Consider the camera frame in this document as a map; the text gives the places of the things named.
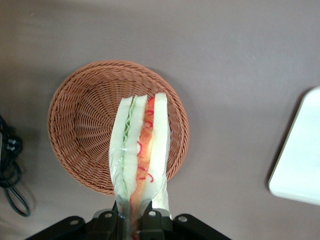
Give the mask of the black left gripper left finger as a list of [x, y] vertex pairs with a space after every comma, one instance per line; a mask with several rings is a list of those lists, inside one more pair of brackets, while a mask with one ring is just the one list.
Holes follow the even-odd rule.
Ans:
[[97, 211], [91, 229], [92, 240], [125, 240], [126, 223], [125, 218], [120, 216], [116, 210], [103, 209]]

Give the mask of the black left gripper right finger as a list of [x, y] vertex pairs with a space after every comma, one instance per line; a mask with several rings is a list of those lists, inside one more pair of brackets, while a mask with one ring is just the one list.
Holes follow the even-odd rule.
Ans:
[[147, 210], [140, 223], [140, 240], [168, 240], [173, 232], [170, 213], [161, 208]]

